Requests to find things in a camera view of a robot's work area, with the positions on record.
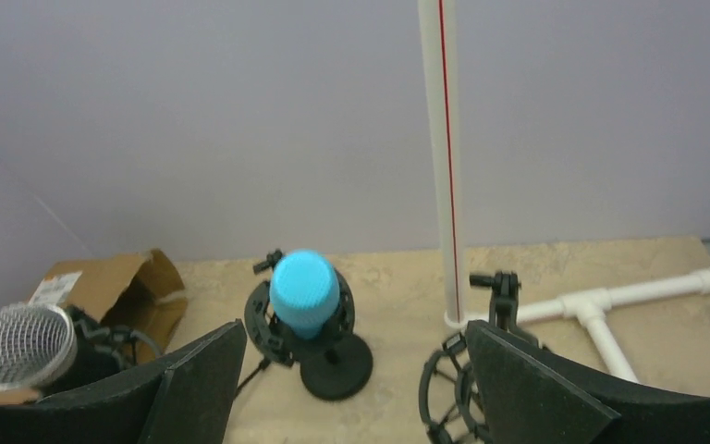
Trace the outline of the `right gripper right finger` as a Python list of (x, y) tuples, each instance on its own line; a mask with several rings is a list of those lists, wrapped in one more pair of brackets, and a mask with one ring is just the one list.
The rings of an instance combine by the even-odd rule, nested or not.
[(496, 443), (710, 443), (710, 397), (605, 374), (484, 321), (465, 339)]

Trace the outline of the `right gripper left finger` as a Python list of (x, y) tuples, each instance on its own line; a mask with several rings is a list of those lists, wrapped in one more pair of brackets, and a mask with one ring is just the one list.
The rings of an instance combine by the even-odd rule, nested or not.
[(89, 385), (0, 405), (0, 443), (220, 443), (246, 342), (237, 319)]

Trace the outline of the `tripod shock mount stand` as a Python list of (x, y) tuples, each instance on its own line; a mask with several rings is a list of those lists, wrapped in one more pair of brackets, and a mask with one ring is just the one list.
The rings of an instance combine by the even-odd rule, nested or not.
[[(548, 347), (532, 333), (518, 326), (521, 283), (515, 272), (497, 271), (493, 275), (472, 273), (470, 286), (489, 289), (489, 323), (546, 351)], [(476, 388), (473, 366), (460, 358), (468, 351), (461, 333), (442, 342), (425, 362), (419, 384), (419, 414), (426, 436), (435, 444), (492, 443), (494, 440), (487, 422), (473, 416), (472, 411), (484, 412), (482, 397)], [(453, 386), (454, 400), (441, 418), (434, 419), (430, 409), (430, 386), (435, 378), (442, 378)]]

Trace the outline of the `tripod microphone stand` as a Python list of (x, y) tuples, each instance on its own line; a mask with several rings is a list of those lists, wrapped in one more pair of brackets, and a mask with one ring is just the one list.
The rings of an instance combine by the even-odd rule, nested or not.
[(135, 369), (140, 364), (167, 364), (179, 374), (188, 394), (239, 394), (239, 376), (247, 335), (237, 320), (219, 327), (186, 346), (165, 354), (150, 335), (124, 325), (106, 327), (82, 309), (65, 309), (76, 335), (77, 354), (67, 373), (42, 394), (49, 396), (77, 389)]

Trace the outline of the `brown cardboard box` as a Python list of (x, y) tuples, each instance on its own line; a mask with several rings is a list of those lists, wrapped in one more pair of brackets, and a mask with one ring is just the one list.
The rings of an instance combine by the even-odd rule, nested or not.
[[(54, 265), (25, 302), (67, 308), (75, 305), (106, 327), (134, 327), (151, 337), (163, 352), (188, 306), (185, 284), (165, 253), (122, 253), (107, 259)], [(0, 392), (0, 404), (44, 398), (24, 388)]]

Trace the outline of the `round base microphone stand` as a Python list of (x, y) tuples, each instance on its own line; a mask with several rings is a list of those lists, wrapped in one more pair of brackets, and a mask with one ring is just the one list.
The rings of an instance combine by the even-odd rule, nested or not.
[[(254, 274), (270, 272), (288, 255), (276, 249), (252, 268)], [(269, 364), (286, 368), (297, 364), (303, 386), (322, 401), (343, 401), (358, 394), (373, 372), (373, 353), (354, 331), (356, 313), (352, 291), (334, 267), (340, 286), (339, 305), (313, 339), (297, 337), (274, 314), (269, 301), (271, 276), (251, 292), (243, 323), (255, 349), (262, 355), (260, 369)]]

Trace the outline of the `teal microphone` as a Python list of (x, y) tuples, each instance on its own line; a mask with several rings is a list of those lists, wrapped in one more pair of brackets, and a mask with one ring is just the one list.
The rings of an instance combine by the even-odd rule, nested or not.
[(332, 264), (313, 250), (295, 250), (276, 265), (269, 285), (274, 314), (301, 339), (313, 339), (337, 310), (340, 286)]

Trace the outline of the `black glitter microphone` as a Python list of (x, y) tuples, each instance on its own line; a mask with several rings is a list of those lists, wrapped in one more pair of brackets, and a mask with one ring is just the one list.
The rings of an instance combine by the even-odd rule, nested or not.
[(51, 396), (113, 376), (123, 359), (92, 338), (83, 312), (46, 303), (0, 309), (0, 392), (33, 389)]

